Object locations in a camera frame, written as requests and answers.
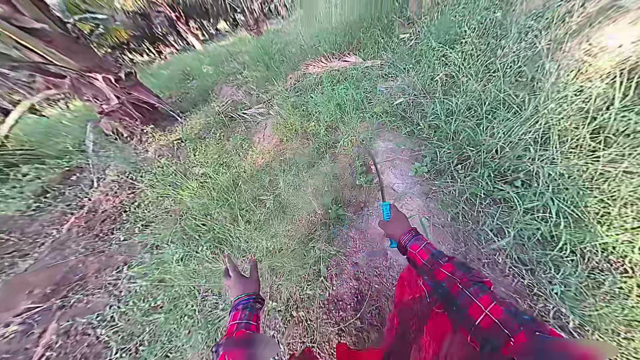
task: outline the plaid pattern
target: plaid pattern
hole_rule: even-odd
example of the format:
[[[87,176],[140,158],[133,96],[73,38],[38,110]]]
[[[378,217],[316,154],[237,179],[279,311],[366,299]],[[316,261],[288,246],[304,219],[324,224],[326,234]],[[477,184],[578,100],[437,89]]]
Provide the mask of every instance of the plaid pattern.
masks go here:
[[[562,337],[545,322],[527,315],[493,292],[487,276],[436,249],[415,228],[403,236],[399,250],[422,277],[426,299],[444,310],[452,326],[463,331],[478,351],[506,354],[535,336]]]
[[[226,359],[222,344],[227,338],[260,332],[260,311],[264,307],[264,298],[258,293],[247,293],[236,297],[229,311],[229,321],[225,336],[213,348],[214,359]]]

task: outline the fallen branch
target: fallen branch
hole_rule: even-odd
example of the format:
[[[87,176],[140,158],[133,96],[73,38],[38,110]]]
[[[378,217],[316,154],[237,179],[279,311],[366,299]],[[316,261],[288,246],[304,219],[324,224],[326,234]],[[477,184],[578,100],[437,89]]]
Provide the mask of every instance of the fallen branch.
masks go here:
[[[9,133],[9,130],[11,130],[11,128],[13,127],[13,125],[15,125],[15,123],[18,121],[18,119],[27,111],[29,110],[29,108],[34,105],[36,102],[38,101],[42,101],[48,97],[51,97],[53,95],[59,94],[61,93],[61,90],[46,90],[43,91],[41,93],[39,93],[38,95],[30,98],[30,99],[26,99],[25,101],[22,101],[20,104],[18,104],[18,106],[15,107],[15,109],[13,109],[13,111],[9,114],[9,116],[6,117],[6,119],[4,120],[3,124],[0,125],[0,143],[4,142],[4,138],[6,137],[6,135]]]

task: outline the shirt sleeve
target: shirt sleeve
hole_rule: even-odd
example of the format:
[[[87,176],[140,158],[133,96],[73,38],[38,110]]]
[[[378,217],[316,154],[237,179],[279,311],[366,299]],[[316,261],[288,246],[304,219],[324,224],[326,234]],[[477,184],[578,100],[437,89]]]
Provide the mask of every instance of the shirt sleeve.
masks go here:
[[[400,252],[421,275],[427,300],[437,302],[452,326],[479,351],[507,354],[513,345],[537,336],[562,337],[545,322],[500,298],[487,276],[438,250],[416,228],[398,243]]]
[[[229,312],[227,331],[213,348],[214,359],[226,358],[222,349],[225,340],[260,332],[260,311],[263,307],[264,298],[258,293],[248,293],[234,299]]]

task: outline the hand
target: hand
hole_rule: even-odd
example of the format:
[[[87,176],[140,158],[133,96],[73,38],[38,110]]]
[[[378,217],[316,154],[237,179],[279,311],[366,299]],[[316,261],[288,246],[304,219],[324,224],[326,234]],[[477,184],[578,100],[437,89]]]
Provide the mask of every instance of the hand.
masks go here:
[[[378,226],[380,229],[385,231],[385,234],[391,239],[398,241],[409,229],[411,229],[411,224],[409,224],[409,219],[407,219],[406,215],[398,210],[397,206],[391,204],[391,220],[384,221],[380,220],[378,222]]]
[[[258,276],[258,261],[251,256],[249,276],[244,276],[238,269],[231,255],[225,254],[225,287],[231,300],[246,293],[260,293],[260,277]]]

